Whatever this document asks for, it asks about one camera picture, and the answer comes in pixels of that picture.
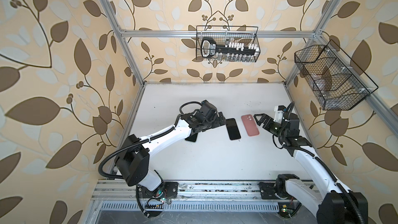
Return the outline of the pink phone case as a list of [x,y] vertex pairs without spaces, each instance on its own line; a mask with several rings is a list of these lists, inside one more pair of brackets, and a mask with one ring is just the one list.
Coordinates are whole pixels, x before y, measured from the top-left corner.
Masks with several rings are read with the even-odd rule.
[[241,120],[249,137],[257,136],[260,134],[257,123],[253,117],[253,115],[242,115]]

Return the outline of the black phone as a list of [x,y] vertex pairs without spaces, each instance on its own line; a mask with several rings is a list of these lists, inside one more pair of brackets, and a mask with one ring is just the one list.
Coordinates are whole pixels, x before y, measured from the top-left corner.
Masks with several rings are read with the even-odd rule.
[[189,137],[185,138],[184,140],[188,141],[188,142],[195,143],[197,141],[197,138],[198,138],[198,134],[195,133],[195,134],[192,134]]

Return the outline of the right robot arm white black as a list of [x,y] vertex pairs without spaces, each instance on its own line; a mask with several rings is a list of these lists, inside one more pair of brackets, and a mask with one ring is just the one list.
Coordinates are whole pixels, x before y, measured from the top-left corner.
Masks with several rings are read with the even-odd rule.
[[300,119],[294,103],[275,107],[275,116],[255,114],[257,125],[272,134],[278,149],[286,150],[304,168],[317,187],[314,191],[293,174],[278,175],[274,192],[281,199],[294,197],[319,224],[366,224],[368,201],[352,191],[328,168],[307,138],[300,135]]

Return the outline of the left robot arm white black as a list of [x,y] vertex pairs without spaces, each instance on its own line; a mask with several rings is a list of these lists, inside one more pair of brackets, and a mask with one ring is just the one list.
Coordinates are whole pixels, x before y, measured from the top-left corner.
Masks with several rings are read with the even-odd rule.
[[105,178],[123,179],[128,186],[145,187],[159,195],[165,182],[158,172],[150,169],[150,158],[178,141],[224,125],[223,113],[207,100],[184,103],[174,124],[140,138],[129,135],[120,149],[100,162],[98,173]]

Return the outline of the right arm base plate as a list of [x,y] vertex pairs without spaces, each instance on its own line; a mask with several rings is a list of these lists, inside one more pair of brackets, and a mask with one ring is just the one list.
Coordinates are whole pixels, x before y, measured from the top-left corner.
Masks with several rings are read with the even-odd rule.
[[260,195],[262,200],[296,200],[295,197],[287,193],[286,185],[284,183],[280,184],[276,182],[260,182],[258,186],[260,189]]

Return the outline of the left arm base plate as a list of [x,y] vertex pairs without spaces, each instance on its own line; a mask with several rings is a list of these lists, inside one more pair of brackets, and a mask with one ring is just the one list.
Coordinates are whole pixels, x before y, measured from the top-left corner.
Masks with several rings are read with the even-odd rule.
[[178,182],[176,181],[163,181],[155,190],[149,190],[143,186],[138,187],[138,196],[144,199],[174,199],[177,194]]

